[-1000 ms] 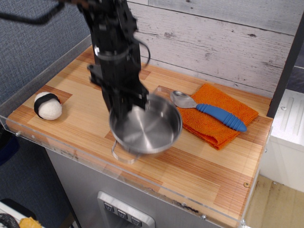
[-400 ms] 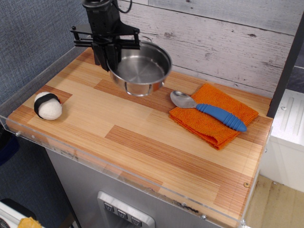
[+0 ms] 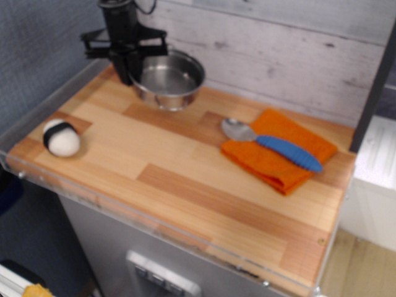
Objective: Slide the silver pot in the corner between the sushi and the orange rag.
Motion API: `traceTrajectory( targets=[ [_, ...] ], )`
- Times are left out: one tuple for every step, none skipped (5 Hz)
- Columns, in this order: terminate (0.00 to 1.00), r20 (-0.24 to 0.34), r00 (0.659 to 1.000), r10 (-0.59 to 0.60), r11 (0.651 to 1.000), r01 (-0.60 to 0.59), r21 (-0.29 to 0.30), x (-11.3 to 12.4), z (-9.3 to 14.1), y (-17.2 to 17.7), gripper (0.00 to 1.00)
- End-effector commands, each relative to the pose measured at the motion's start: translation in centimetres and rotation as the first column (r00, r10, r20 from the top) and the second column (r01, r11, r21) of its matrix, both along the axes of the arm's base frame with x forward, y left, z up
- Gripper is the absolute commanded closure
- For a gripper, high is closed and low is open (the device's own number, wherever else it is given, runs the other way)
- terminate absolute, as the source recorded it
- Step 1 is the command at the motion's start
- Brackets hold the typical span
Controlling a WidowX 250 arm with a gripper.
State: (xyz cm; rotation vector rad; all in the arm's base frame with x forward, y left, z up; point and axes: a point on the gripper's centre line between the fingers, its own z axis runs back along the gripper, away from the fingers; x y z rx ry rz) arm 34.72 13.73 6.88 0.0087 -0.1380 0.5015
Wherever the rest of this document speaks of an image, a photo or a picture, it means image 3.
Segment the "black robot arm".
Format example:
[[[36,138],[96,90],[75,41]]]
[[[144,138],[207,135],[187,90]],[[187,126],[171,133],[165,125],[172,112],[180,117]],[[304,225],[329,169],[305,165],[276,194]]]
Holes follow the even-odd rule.
[[[144,58],[168,54],[167,33],[142,25],[135,1],[98,1],[98,6],[106,27],[81,34],[85,56],[109,59],[121,82],[130,86],[141,77]]]

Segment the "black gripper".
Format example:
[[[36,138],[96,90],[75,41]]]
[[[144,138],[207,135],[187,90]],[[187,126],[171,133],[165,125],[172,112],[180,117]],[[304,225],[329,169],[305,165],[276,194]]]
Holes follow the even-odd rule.
[[[136,7],[103,7],[101,10],[105,28],[80,36],[86,56],[110,58],[124,85],[140,82],[144,57],[168,54],[166,32],[142,25]]]

